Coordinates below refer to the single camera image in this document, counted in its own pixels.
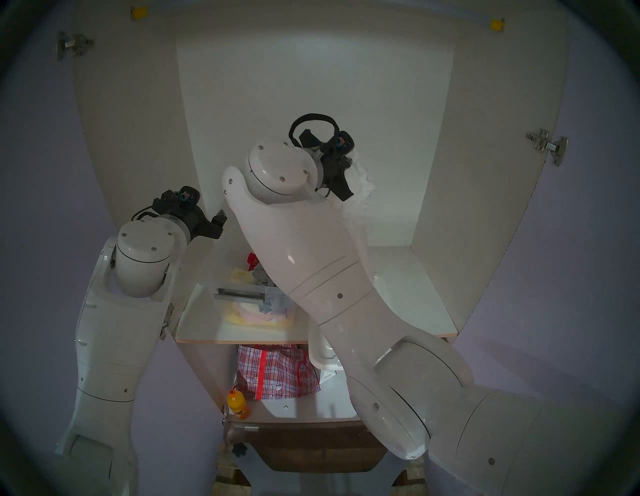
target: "white shelf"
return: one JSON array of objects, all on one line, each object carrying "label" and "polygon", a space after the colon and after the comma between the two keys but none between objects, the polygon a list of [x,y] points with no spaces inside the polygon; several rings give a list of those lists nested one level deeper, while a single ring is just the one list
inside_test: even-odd
[{"label": "white shelf", "polygon": [[238,419],[230,413],[232,422],[240,423],[311,423],[360,420],[351,405],[344,372],[320,385],[320,391],[302,398],[247,400],[251,415]]},{"label": "white shelf", "polygon": [[191,344],[306,344],[308,319],[298,307],[289,329],[232,324],[224,320],[209,290],[196,284],[180,317],[175,340]]},{"label": "white shelf", "polygon": [[410,246],[370,246],[373,286],[389,308],[412,326],[436,336],[458,329]]}]

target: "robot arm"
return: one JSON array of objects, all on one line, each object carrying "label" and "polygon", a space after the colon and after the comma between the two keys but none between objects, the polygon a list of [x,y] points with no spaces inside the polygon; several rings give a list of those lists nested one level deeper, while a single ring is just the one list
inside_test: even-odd
[{"label": "robot arm", "polygon": [[360,418],[397,456],[413,459],[428,449],[484,494],[577,491],[614,439],[616,414],[479,387],[453,347],[397,317],[372,287],[337,212],[316,193],[344,178],[334,159],[353,140],[335,123],[328,143],[308,130],[301,140],[312,148],[292,138],[297,124],[316,117],[294,123],[296,146],[259,142],[241,169],[225,171],[222,186],[269,276],[340,358]]},{"label": "robot arm", "polygon": [[131,415],[140,378],[164,338],[181,258],[195,236],[217,238],[197,207],[200,193],[163,193],[104,245],[76,329],[76,405],[56,452],[75,461],[108,494],[137,493]]}]

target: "metal bracket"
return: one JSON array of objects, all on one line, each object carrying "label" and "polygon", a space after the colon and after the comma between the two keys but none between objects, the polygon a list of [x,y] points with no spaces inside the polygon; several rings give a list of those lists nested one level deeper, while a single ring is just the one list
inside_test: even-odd
[{"label": "metal bracket", "polygon": [[546,129],[541,128],[537,134],[528,132],[525,137],[536,144],[534,148],[539,153],[544,153],[546,150],[549,150],[554,159],[554,165],[560,166],[564,159],[564,155],[566,154],[569,139],[566,136],[560,136],[560,140],[552,143],[549,139],[549,134],[550,133]]},{"label": "metal bracket", "polygon": [[164,341],[164,338],[166,337],[166,328],[169,327],[172,314],[173,303],[169,303],[169,307],[166,309],[166,315],[164,316],[164,322],[162,323],[162,327],[160,327],[160,341]]},{"label": "metal bracket", "polygon": [[84,55],[84,52],[93,45],[94,41],[82,34],[73,35],[73,38],[69,38],[64,31],[59,31],[56,41],[56,54],[58,60],[62,60],[65,53],[71,50],[74,57],[79,57],[80,55]]}]

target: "red striped bag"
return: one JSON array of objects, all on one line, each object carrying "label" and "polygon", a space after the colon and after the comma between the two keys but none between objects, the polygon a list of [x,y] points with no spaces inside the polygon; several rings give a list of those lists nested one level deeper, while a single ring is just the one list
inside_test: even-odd
[{"label": "red striped bag", "polygon": [[247,399],[299,398],[320,391],[315,367],[295,344],[238,346],[237,389]]}]

